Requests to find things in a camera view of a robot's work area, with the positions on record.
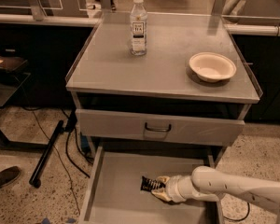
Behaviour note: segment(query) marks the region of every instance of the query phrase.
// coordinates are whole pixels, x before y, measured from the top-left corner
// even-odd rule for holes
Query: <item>drawer handle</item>
[[[152,131],[152,132],[165,132],[165,133],[168,133],[168,132],[171,131],[171,124],[169,124],[169,126],[168,126],[167,129],[158,129],[158,128],[149,128],[149,127],[148,127],[148,124],[146,123],[145,128],[146,128],[147,131]]]

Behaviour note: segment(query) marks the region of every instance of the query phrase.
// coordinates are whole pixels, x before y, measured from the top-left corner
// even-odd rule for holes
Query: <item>bottle label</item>
[[[132,22],[132,49],[134,51],[146,50],[147,25],[145,21]]]

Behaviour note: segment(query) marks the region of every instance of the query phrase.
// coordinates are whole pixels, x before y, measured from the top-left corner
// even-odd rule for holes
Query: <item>floor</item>
[[[115,2],[118,11],[131,9],[132,0]],[[146,6],[148,11],[209,14],[213,2],[146,0]],[[45,144],[58,120],[66,123],[69,113],[60,108],[27,110],[8,105],[0,109],[0,129],[10,140]],[[74,162],[87,175],[91,173],[91,164],[78,152],[75,132],[62,133],[42,174],[39,189],[32,187],[29,179],[41,154],[0,150],[0,171],[13,165],[22,170],[15,182],[0,189],[0,224],[77,223],[89,179],[66,157],[66,144]],[[248,122],[233,146],[227,148],[217,169],[228,174],[280,182],[280,123]],[[246,203],[230,195],[221,203],[225,217],[237,219],[246,214]],[[238,223],[274,224],[275,221],[275,215],[253,205],[248,218]]]

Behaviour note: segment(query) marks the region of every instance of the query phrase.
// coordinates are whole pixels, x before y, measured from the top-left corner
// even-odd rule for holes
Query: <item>open drawer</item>
[[[83,135],[154,140],[212,146],[229,146],[245,123],[234,119],[210,119],[132,112],[77,109]]]
[[[207,146],[103,140],[78,223],[224,223],[220,203],[165,203],[140,190],[142,176],[188,175],[195,167],[212,163]]]

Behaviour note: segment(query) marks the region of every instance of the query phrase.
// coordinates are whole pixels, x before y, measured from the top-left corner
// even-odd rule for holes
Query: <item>black metal stand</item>
[[[60,120],[55,128],[53,135],[51,136],[47,145],[45,144],[34,144],[34,143],[24,143],[10,141],[0,130],[0,149],[2,150],[18,150],[18,151],[43,151],[43,154],[35,168],[34,173],[32,174],[29,183],[35,188],[39,188],[41,185],[40,176],[46,166],[49,154],[54,146],[54,143],[62,131],[63,121]]]

